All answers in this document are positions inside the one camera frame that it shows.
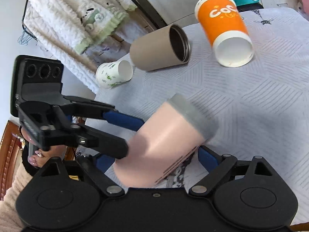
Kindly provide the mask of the cream fluffy sleeve forearm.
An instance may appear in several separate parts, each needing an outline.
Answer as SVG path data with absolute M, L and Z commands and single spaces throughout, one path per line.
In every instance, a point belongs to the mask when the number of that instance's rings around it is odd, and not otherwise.
M 25 228 L 24 223 L 16 211 L 16 200 L 21 191 L 30 182 L 32 176 L 26 172 L 21 164 L 17 169 L 12 186 L 6 191 L 4 199 L 0 206 L 0 231 L 22 231 Z

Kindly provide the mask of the person's left hand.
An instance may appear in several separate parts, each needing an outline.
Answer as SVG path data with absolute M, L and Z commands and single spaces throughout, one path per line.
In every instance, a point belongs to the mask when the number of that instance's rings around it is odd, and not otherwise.
M 28 158 L 28 162 L 33 166 L 41 168 L 52 157 L 60 157 L 63 159 L 66 149 L 67 146 L 65 145 L 52 146 L 49 151 L 38 149 L 35 151 L 35 154 Z

